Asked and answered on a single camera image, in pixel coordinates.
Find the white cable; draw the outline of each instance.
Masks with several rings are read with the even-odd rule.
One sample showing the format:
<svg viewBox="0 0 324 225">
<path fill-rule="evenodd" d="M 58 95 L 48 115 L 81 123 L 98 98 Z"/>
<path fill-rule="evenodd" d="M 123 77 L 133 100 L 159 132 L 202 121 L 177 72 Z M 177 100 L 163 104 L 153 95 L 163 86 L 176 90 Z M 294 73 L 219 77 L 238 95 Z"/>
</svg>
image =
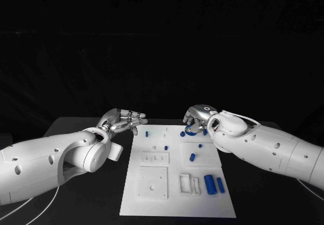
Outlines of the white cable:
<svg viewBox="0 0 324 225">
<path fill-rule="evenodd" d="M 0 220 L 3 220 L 7 216 L 10 216 L 29 202 L 30 202 L 30 200 L 32 200 L 33 198 L 30 198 L 29 199 L 29 201 L 16 209 L 16 210 L 13 210 L 6 216 L 3 216 L 2 218 L 0 218 Z"/>
<path fill-rule="evenodd" d="M 56 193 L 55 193 L 53 199 L 52 199 L 52 201 L 49 202 L 49 205 L 48 205 L 48 207 L 45 208 L 45 210 L 42 211 L 42 213 L 38 215 L 38 217 L 43 214 L 43 212 L 45 212 L 46 209 L 49 208 L 49 206 L 51 206 L 51 204 L 52 204 L 52 202 L 53 202 L 53 200 L 55 200 L 55 197 L 56 197 L 56 195 L 58 195 L 58 191 L 59 191 L 59 187 L 58 187 L 58 189 L 56 189 Z"/>
<path fill-rule="evenodd" d="M 235 113 L 231 113 L 231 112 L 228 112 L 228 111 L 225 111 L 225 112 L 229 113 L 229 114 L 232 114 L 232 115 L 235 115 L 235 116 L 239 116 L 239 117 L 248 119 L 249 121 L 252 121 L 254 123 L 257 123 L 258 125 L 261 125 L 261 123 L 259 123 L 258 121 L 255 121 L 252 118 L 249 118 L 249 117 L 246 117 L 246 116 L 241 116 L 241 115 L 238 115 L 238 114 L 235 114 Z"/>
<path fill-rule="evenodd" d="M 324 199 L 314 193 L 314 191 L 303 184 L 303 186 L 305 187 L 305 189 L 324 201 Z"/>
</svg>

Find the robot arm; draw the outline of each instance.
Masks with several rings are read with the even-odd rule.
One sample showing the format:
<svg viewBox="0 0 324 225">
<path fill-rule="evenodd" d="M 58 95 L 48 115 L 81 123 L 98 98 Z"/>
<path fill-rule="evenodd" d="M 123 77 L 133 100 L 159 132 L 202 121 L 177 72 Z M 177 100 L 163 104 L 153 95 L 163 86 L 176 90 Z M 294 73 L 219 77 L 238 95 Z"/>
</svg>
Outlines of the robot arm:
<svg viewBox="0 0 324 225">
<path fill-rule="evenodd" d="M 261 125 L 246 124 L 242 116 L 226 111 L 218 113 L 208 105 L 189 108 L 183 122 L 196 124 L 187 132 L 200 133 L 205 127 L 215 146 L 233 153 L 258 168 L 294 177 L 324 190 L 324 151 L 323 147 L 305 142 L 284 131 Z"/>
<path fill-rule="evenodd" d="M 0 150 L 0 205 L 23 201 L 71 178 L 95 172 L 107 158 L 118 161 L 123 146 L 111 142 L 130 129 L 137 135 L 146 114 L 113 109 L 95 127 L 20 142 Z"/>
</svg>

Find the dark table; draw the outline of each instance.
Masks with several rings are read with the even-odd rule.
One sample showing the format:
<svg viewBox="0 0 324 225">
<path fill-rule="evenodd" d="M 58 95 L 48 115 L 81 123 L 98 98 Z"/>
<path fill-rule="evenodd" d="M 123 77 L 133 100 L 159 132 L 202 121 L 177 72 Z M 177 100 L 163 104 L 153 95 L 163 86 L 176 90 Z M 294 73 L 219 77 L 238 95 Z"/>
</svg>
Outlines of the dark table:
<svg viewBox="0 0 324 225">
<path fill-rule="evenodd" d="M 100 118 L 61 117 L 45 136 L 68 134 L 97 125 Z M 149 124 L 185 125 L 182 120 L 150 119 Z M 278 128 L 272 122 L 261 122 Z M 196 217 L 120 216 L 127 178 L 133 133 L 120 133 L 113 141 L 124 146 L 118 162 L 107 160 L 95 173 L 74 177 L 61 187 L 56 199 L 32 225 L 169 225 L 169 224 L 320 224 L 324 202 L 298 181 L 274 174 L 219 151 L 236 219 Z M 0 224 L 25 225 L 46 208 L 56 188 L 35 197 Z M 0 217 L 23 203 L 0 207 Z"/>
</svg>

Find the robotic hand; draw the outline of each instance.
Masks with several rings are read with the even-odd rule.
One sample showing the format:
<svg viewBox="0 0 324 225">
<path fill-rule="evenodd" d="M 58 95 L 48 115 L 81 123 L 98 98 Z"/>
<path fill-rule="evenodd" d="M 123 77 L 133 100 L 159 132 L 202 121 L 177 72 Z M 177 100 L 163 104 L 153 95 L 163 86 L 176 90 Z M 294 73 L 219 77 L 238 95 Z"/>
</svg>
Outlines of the robotic hand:
<svg viewBox="0 0 324 225">
<path fill-rule="evenodd" d="M 254 126 L 242 120 L 252 121 Z M 216 111 L 209 105 L 189 108 L 183 122 L 186 132 L 200 133 L 208 129 L 215 146 L 233 153 L 258 168 L 294 177 L 324 190 L 323 147 L 305 142 L 284 131 L 261 125 L 248 117 Z"/>
<path fill-rule="evenodd" d="M 146 114 L 113 109 L 95 127 L 20 142 L 0 150 L 0 206 L 23 201 L 95 172 L 107 158 L 118 161 L 123 146 L 115 133 L 147 123 Z"/>
</svg>

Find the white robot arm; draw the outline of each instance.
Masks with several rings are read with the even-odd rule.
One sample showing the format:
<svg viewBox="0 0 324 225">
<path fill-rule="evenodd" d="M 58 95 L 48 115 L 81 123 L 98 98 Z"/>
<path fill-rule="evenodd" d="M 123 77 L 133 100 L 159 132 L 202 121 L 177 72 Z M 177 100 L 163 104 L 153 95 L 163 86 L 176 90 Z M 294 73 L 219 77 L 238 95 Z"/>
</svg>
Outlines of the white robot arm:
<svg viewBox="0 0 324 225">
<path fill-rule="evenodd" d="M 146 114 L 113 109 L 95 127 L 20 142 L 0 150 L 0 205 L 23 201 L 95 172 L 107 158 L 118 161 L 123 146 L 115 133 L 147 123 Z"/>
<path fill-rule="evenodd" d="M 244 119 L 255 123 L 248 125 Z M 305 142 L 284 131 L 261 125 L 255 120 L 222 111 L 209 105 L 189 108 L 183 122 L 186 131 L 200 133 L 208 129 L 215 146 L 233 153 L 264 170 L 294 177 L 324 190 L 323 147 Z"/>
</svg>

